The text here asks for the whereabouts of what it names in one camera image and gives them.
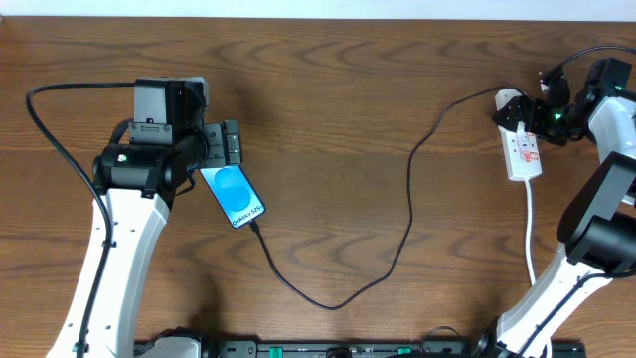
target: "white cable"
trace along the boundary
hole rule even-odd
[[[530,279],[530,286],[535,284],[535,269],[533,268],[532,248],[530,243],[532,241],[532,229],[533,229],[533,192],[530,187],[530,179],[524,179],[526,184],[526,204],[528,219],[526,220],[526,239],[524,241],[524,247],[526,250],[526,267],[528,268],[528,278]],[[546,358],[553,357],[553,346],[550,342],[550,338],[546,342]]]

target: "blue screen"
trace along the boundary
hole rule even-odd
[[[239,166],[201,169],[201,175],[237,229],[265,212],[256,192]]]

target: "white wall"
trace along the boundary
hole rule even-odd
[[[636,21],[636,0],[0,0],[0,14]]]

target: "black cable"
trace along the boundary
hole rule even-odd
[[[563,67],[565,64],[578,59],[579,57],[585,55],[585,54],[589,54],[591,52],[595,52],[595,51],[602,51],[602,50],[618,50],[618,51],[624,51],[630,54],[634,54],[636,55],[636,49],[635,48],[630,48],[627,46],[620,46],[620,45],[602,45],[602,46],[594,46],[591,47],[589,49],[585,49],[582,51],[577,52],[576,54],[566,58],[565,60],[561,61],[560,63],[558,63],[558,65],[554,66],[553,68],[551,68],[549,71],[546,72],[546,74],[543,76],[543,78],[550,78],[553,74],[555,74],[559,68]]]
[[[424,352],[424,343],[426,343],[426,341],[428,340],[428,338],[430,338],[430,336],[431,336],[432,334],[437,333],[437,332],[442,331],[442,330],[449,330],[449,331],[451,331],[451,332],[455,333],[455,334],[457,335],[457,337],[459,337],[459,340],[462,340],[461,334],[459,334],[459,332],[457,332],[457,331],[455,330],[455,328],[450,327],[450,326],[438,326],[438,327],[435,327],[435,328],[433,328],[433,329],[429,330],[429,331],[428,331],[428,333],[426,333],[426,334],[425,334],[425,335],[421,338],[421,342],[419,343],[419,349],[420,349],[422,352]]]
[[[192,191],[195,188],[195,185],[197,185],[197,181],[195,180],[195,177],[193,175],[194,172],[195,172],[194,169],[188,172],[188,181],[190,182],[190,186],[187,187],[186,189],[180,191],[179,193],[175,194],[175,197],[178,197],[179,195],[186,194],[186,193]]]
[[[120,121],[115,125],[115,128],[112,130],[112,134],[110,134],[110,139],[108,140],[108,144],[117,144],[119,140],[123,137],[128,130],[128,126],[132,123],[134,119],[128,118]]]
[[[439,124],[441,124],[441,121],[444,118],[444,115],[446,114],[446,112],[448,110],[450,110],[455,105],[460,104],[460,103],[462,103],[462,102],[464,102],[466,100],[469,100],[469,99],[472,99],[472,98],[474,98],[476,96],[479,96],[479,95],[482,95],[482,94],[485,94],[485,93],[488,93],[488,92],[496,91],[496,90],[516,90],[519,93],[521,93],[522,95],[526,95],[525,93],[523,93],[521,90],[517,89],[514,86],[498,86],[498,87],[491,88],[491,89],[484,89],[482,91],[479,91],[479,92],[477,92],[475,94],[471,94],[471,95],[469,95],[467,97],[464,97],[464,98],[452,103],[451,105],[449,105],[439,115],[439,117],[437,118],[437,121],[435,122],[433,127],[430,129],[430,131],[420,139],[420,141],[415,145],[413,150],[408,155],[408,162],[406,164],[406,197],[408,199],[408,224],[406,225],[406,230],[404,232],[404,236],[402,237],[401,242],[399,243],[399,246],[397,247],[396,256],[394,257],[394,260],[391,263],[391,268],[389,268],[389,271],[385,275],[383,275],[382,277],[380,277],[380,278],[374,280],[373,282],[367,284],[366,286],[360,288],[358,291],[356,291],[354,294],[352,294],[351,297],[347,298],[345,301],[343,301],[342,303],[340,303],[338,305],[328,306],[328,305],[319,303],[319,302],[313,300],[312,298],[310,298],[309,296],[307,296],[306,294],[304,294],[303,292],[301,292],[298,288],[294,287],[293,284],[291,284],[287,279],[285,279],[285,277],[282,276],[282,274],[280,274],[280,271],[278,271],[278,268],[276,268],[276,264],[274,263],[274,260],[271,257],[271,254],[269,253],[269,249],[267,248],[267,244],[265,243],[265,240],[262,237],[262,234],[260,233],[260,227],[258,226],[258,223],[256,221],[251,221],[249,223],[249,226],[251,227],[251,229],[258,236],[258,239],[260,240],[260,244],[262,245],[262,249],[265,252],[265,256],[267,257],[267,261],[269,262],[269,266],[271,267],[271,270],[273,271],[274,275],[278,279],[280,279],[280,281],[284,285],[289,287],[289,289],[294,291],[299,296],[303,297],[307,302],[315,305],[316,307],[319,307],[319,308],[322,308],[322,309],[326,309],[326,310],[338,310],[338,309],[346,306],[347,304],[349,304],[349,302],[354,300],[356,297],[358,297],[360,294],[362,294],[367,289],[369,289],[369,288],[375,286],[376,284],[384,281],[385,279],[389,278],[391,276],[391,274],[394,272],[394,269],[396,268],[396,264],[398,263],[398,259],[399,259],[399,254],[401,253],[401,250],[404,247],[404,244],[406,243],[406,238],[408,238],[408,233],[410,233],[410,227],[413,224],[413,206],[412,206],[412,201],[411,201],[411,198],[410,198],[410,168],[411,168],[412,159],[413,159],[413,156],[415,155],[415,152],[417,152],[417,149],[419,149],[419,147],[422,144],[424,144],[424,142],[426,140],[428,140],[428,138],[430,138],[431,135],[433,135],[435,133],[435,131],[439,127]]]
[[[86,175],[86,173],[81,169],[80,165],[75,161],[75,159],[71,156],[70,153],[58,142],[58,140],[51,134],[49,129],[42,123],[36,111],[33,108],[33,97],[43,91],[47,90],[65,90],[65,89],[103,89],[103,88],[124,88],[124,87],[134,87],[135,83],[84,83],[84,84],[58,84],[58,85],[49,85],[42,86],[36,89],[32,89],[27,93],[27,109],[29,110],[29,114],[31,114],[31,118],[33,122],[38,126],[42,134],[49,139],[51,144],[62,154],[62,156],[71,164],[73,169],[75,169],[76,173],[79,175],[83,183],[88,187],[90,194],[95,198],[97,206],[99,207],[99,211],[101,211],[101,215],[103,216],[105,228],[106,228],[106,238],[103,243],[103,251],[101,252],[101,259],[99,259],[99,265],[97,266],[97,271],[95,273],[95,279],[92,282],[92,287],[90,288],[90,294],[88,295],[88,301],[86,302],[86,308],[83,312],[83,318],[81,319],[81,326],[79,327],[79,337],[78,342],[76,343],[75,349],[77,350],[77,357],[81,358],[84,354],[84,349],[86,347],[86,335],[88,333],[88,323],[90,322],[90,315],[92,313],[92,308],[95,303],[95,298],[97,296],[97,291],[99,289],[99,283],[101,282],[101,277],[103,276],[103,270],[106,266],[106,260],[108,259],[108,252],[110,251],[110,246],[112,245],[112,222],[110,220],[110,215],[108,214],[108,210],[104,205],[103,201],[97,194],[97,190],[94,185],[90,181],[90,178]]]
[[[541,322],[541,324],[539,324],[537,326],[537,328],[535,329],[533,334],[530,335],[530,337],[528,338],[526,343],[523,345],[523,347],[521,348],[519,353],[517,353],[515,355],[515,357],[517,357],[517,358],[523,358],[524,357],[524,353],[526,353],[528,348],[530,348],[530,346],[533,344],[533,341],[537,338],[537,336],[539,336],[539,333],[541,333],[541,331],[544,330],[544,328],[548,325],[548,323],[550,323],[550,321],[553,318],[555,318],[555,316],[558,314],[558,312],[571,300],[572,297],[574,297],[574,295],[580,289],[583,288],[583,286],[588,281],[590,281],[591,279],[594,279],[594,278],[612,278],[612,279],[616,278],[616,279],[620,279],[620,278],[631,277],[633,275],[636,275],[636,269],[633,269],[633,270],[630,270],[630,271],[627,271],[627,272],[623,272],[623,273],[593,273],[593,274],[585,276],[584,278],[581,278],[574,285],[574,287],[565,295],[565,297],[555,306],[555,308],[553,308],[553,310],[546,316],[546,318]]]

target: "smartphone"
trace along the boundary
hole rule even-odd
[[[200,171],[233,228],[238,229],[265,213],[265,205],[240,166]]]

